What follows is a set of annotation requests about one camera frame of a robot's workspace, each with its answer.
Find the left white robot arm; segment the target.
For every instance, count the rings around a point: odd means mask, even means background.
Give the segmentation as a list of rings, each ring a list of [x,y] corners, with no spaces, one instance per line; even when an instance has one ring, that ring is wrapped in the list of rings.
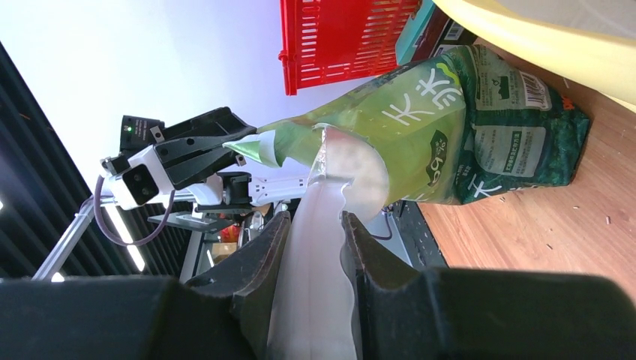
[[[104,160],[107,186],[125,210],[161,202],[179,191],[193,195],[200,212],[226,206],[263,206],[301,197],[301,176],[259,178],[230,172],[248,159],[232,148],[252,140],[257,130],[228,107],[205,112],[170,127],[162,121],[125,115],[121,120],[120,154]]]

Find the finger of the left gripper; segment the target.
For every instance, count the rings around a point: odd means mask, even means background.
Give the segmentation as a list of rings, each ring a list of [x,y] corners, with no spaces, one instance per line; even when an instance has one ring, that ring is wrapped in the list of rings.
[[[237,153],[223,144],[236,136],[190,136],[154,146],[160,163],[176,190],[202,182],[216,172],[237,164]]]
[[[256,132],[254,126],[245,123],[228,106],[213,109],[161,131],[162,143],[187,137],[231,136],[237,140]]]

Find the clear plastic scoop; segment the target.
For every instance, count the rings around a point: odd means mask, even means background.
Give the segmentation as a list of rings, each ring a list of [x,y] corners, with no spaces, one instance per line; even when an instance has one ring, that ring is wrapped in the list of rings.
[[[360,359],[355,266],[344,213],[361,222],[389,195],[379,153],[360,136],[318,124],[322,143],[286,240],[268,330],[267,359]]]

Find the green litter bag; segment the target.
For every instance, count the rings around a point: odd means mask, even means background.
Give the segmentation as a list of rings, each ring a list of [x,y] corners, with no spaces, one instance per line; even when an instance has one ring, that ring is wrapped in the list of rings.
[[[374,148],[388,201],[464,205],[568,185],[591,121],[537,76],[482,45],[405,64],[226,147],[268,167],[314,162],[325,129]]]

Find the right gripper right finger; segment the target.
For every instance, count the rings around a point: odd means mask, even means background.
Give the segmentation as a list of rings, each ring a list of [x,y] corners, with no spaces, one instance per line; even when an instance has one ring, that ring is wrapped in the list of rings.
[[[604,277],[418,271],[344,212],[364,359],[633,359],[635,305]]]

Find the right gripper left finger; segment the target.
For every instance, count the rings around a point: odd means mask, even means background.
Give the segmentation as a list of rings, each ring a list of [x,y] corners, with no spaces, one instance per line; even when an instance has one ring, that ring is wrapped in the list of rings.
[[[264,359],[290,214],[208,271],[1,284],[3,359]]]

